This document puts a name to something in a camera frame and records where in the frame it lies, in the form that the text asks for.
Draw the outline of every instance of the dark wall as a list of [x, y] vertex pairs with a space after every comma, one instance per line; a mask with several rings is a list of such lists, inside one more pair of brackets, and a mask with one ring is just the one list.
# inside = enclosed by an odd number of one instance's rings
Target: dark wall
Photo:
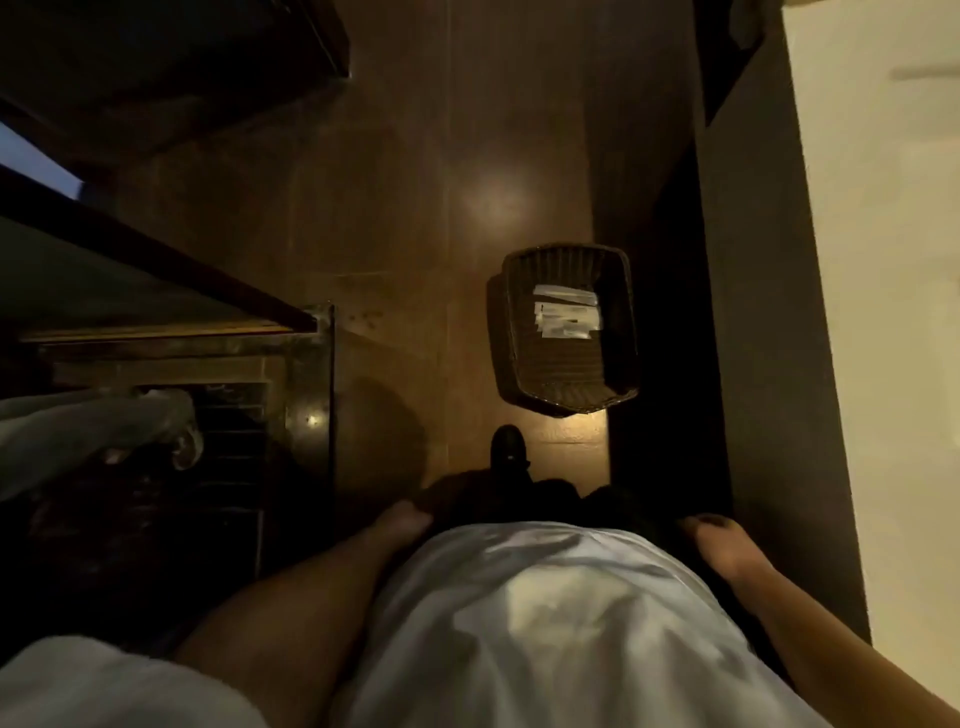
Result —
[[782, 27], [700, 145], [734, 511], [869, 638], [850, 479]]
[[612, 481], [667, 516], [730, 508], [694, 148], [693, 4], [589, 3], [594, 238], [634, 282], [640, 391], [609, 411]]

